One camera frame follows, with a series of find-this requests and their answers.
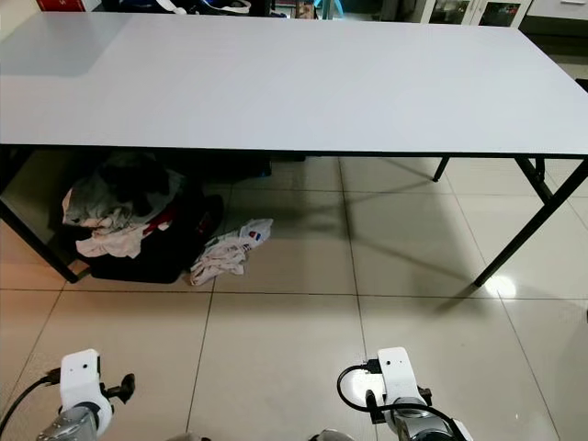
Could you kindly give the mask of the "black laundry bag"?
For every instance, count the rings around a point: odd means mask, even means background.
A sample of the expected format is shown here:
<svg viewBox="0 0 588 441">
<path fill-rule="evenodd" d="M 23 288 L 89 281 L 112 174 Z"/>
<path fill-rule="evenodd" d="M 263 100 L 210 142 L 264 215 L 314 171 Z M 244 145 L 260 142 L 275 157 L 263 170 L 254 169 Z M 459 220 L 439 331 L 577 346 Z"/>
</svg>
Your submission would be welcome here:
<svg viewBox="0 0 588 441">
<path fill-rule="evenodd" d="M 173 283 L 201 256 L 223 217 L 222 195 L 188 184 L 154 219 L 129 230 L 96 234 L 68 227 L 64 232 L 93 277 Z"/>
</svg>

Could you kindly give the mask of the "white printed cloth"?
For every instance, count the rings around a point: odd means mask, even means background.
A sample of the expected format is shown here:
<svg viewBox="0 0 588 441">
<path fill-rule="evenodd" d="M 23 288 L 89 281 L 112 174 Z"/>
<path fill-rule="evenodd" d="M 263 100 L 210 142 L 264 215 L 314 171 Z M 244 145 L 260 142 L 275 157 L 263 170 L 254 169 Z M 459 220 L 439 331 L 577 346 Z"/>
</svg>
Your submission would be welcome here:
<svg viewBox="0 0 588 441">
<path fill-rule="evenodd" d="M 272 226 L 272 219 L 253 219 L 236 232 L 226 232 L 211 239 L 189 269 L 189 285 L 205 285 L 226 272 L 242 276 L 247 254 L 269 238 Z"/>
</svg>

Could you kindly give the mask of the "grey and white clothes pile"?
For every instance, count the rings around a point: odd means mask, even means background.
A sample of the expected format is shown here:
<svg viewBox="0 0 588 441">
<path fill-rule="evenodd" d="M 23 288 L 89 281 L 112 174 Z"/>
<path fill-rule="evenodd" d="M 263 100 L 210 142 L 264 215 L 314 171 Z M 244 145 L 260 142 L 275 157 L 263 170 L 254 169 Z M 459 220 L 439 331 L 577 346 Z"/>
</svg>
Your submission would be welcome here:
<svg viewBox="0 0 588 441">
<path fill-rule="evenodd" d="M 84 228 L 75 241 L 83 257 L 135 259 L 153 220 L 184 193 L 187 177 L 151 153 L 118 152 L 72 184 L 62 201 L 62 224 Z"/>
</svg>

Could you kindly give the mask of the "white table with black legs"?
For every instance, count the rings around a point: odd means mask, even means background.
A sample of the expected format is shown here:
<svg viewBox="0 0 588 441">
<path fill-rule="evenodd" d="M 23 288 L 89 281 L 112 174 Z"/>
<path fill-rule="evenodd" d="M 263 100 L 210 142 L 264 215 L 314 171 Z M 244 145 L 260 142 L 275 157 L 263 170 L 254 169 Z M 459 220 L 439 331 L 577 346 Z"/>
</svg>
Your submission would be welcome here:
<svg viewBox="0 0 588 441">
<path fill-rule="evenodd" d="M 588 180 L 588 92 L 509 27 L 41 12 L 1 42 L 0 184 L 38 150 L 512 158 L 541 210 Z"/>
</svg>

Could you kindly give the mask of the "dark blue bag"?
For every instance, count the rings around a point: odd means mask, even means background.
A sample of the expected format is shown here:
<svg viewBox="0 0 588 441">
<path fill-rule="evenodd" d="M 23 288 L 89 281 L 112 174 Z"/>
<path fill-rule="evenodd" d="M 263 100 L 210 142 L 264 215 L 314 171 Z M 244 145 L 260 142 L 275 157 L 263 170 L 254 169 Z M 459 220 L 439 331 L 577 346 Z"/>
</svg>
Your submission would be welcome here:
<svg viewBox="0 0 588 441">
<path fill-rule="evenodd" d="M 172 13 L 180 16 L 248 17 L 256 9 L 248 0 L 100 0 L 102 11 Z"/>
</svg>

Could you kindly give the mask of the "red box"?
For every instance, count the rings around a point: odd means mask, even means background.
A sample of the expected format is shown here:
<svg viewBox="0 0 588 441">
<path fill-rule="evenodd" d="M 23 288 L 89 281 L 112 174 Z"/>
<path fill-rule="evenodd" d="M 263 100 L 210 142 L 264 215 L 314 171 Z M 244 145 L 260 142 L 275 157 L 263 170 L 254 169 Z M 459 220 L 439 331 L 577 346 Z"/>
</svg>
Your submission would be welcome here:
<svg viewBox="0 0 588 441">
<path fill-rule="evenodd" d="M 43 12 L 92 12 L 102 0 L 35 0 Z"/>
</svg>

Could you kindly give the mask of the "white glass-door cabinet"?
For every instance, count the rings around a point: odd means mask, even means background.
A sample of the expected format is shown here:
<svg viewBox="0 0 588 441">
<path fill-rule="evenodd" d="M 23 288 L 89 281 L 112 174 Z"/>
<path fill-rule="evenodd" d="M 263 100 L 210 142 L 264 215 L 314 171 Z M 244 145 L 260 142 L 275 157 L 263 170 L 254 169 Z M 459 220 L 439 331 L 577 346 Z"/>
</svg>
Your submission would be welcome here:
<svg viewBox="0 0 588 441">
<path fill-rule="evenodd" d="M 417 0 L 409 21 L 517 28 L 532 4 L 533 0 Z"/>
</svg>

